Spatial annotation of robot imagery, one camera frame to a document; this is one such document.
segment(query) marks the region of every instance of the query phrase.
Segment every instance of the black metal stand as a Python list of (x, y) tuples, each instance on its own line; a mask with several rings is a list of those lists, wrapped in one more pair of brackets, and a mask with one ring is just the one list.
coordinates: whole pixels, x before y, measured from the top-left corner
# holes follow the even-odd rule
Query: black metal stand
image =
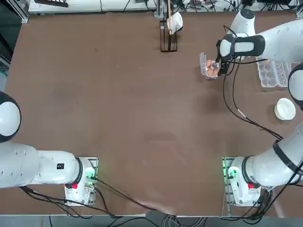
[(177, 30), (171, 35), (171, 30), (165, 32), (166, 20), (160, 21), (160, 50), (161, 52), (176, 52), (178, 50)]
[(60, 7), (68, 7), (66, 0), (34, 0), (35, 3), (52, 5), (52, 6), (60, 6)]

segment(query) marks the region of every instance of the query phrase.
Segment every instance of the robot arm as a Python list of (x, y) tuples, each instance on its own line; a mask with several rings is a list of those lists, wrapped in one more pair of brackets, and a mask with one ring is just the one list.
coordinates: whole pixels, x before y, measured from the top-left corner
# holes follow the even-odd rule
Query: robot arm
[(255, 56), (273, 61), (303, 62), (302, 20), (291, 21), (255, 35), (255, 15), (249, 9), (237, 14), (231, 31), (220, 40), (219, 55), (223, 62), (234, 56)]
[(90, 159), (75, 157), (65, 151), (36, 150), (10, 142), (20, 125), (18, 104), (0, 92), (0, 188), (64, 184), (66, 199), (86, 205), (94, 200), (95, 181), (90, 177), (96, 176), (96, 170)]
[[(221, 65), (239, 56), (301, 62), (290, 73), (288, 90), (303, 110), (303, 27), (302, 20), (291, 21), (255, 35), (254, 13), (244, 9), (235, 17), (231, 31), (217, 43)], [(260, 155), (236, 157), (229, 169), (237, 206), (252, 206), (260, 196), (261, 186), (275, 187), (289, 181), (303, 161), (303, 123), (287, 138), (274, 142)], [(300, 180), (303, 170), (293, 179)]]

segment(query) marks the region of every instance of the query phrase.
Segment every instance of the egg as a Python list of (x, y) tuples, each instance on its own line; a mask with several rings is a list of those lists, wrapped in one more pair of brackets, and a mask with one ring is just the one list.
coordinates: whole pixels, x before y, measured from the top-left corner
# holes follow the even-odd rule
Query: egg
[(210, 68), (212, 66), (212, 60), (207, 60), (206, 61), (206, 67)]
[(213, 69), (209, 68), (209, 69), (207, 69), (206, 74), (208, 77), (212, 77), (213, 72), (214, 72)]
[(212, 73), (212, 76), (213, 77), (217, 77), (218, 76), (218, 72), (219, 72), (219, 70), (214, 70), (213, 73)]

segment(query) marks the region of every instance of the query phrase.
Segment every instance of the red button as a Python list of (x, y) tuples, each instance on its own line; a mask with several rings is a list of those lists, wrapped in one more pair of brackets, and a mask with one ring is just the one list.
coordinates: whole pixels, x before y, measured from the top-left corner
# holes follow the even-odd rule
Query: red button
[(249, 188), (249, 189), (254, 188), (254, 184), (249, 183), (249, 184), (248, 184), (248, 188)]

